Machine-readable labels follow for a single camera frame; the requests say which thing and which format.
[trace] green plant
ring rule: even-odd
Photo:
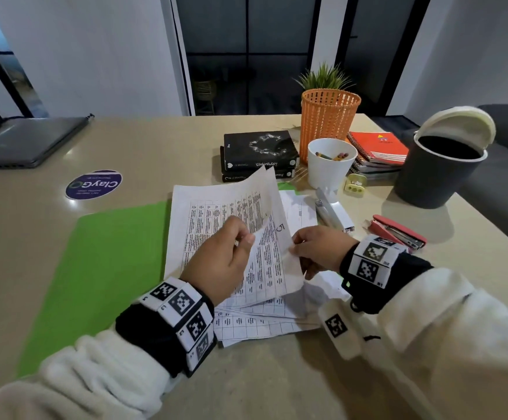
[[[317,72],[307,70],[306,73],[301,74],[299,79],[295,79],[295,81],[305,90],[311,90],[313,88],[345,90],[355,85],[353,81],[351,81],[351,77],[345,75],[339,67],[329,67],[326,63],[322,63]]]

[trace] trash can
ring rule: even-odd
[[[481,109],[453,107],[427,119],[415,133],[395,193],[419,208],[446,203],[487,158],[495,122]]]

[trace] white fleece jacket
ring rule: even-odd
[[[356,314],[341,300],[319,313],[347,325],[336,337],[324,326],[342,356],[362,354],[424,418],[508,419],[508,308],[461,275],[429,270],[378,315]],[[1,388],[0,419],[147,418],[171,385],[147,353],[108,330]]]

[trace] stack of notebooks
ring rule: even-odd
[[[392,133],[349,132],[347,141],[358,150],[349,173],[364,175],[367,180],[394,180],[408,153]]]
[[[299,161],[288,131],[225,134],[221,146],[222,181],[245,180],[262,166],[273,166],[276,178],[290,179]]]

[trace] woven plastic basket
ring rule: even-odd
[[[308,157],[308,143],[317,138],[345,138],[361,98],[348,91],[317,88],[303,93],[300,121],[300,158]]]

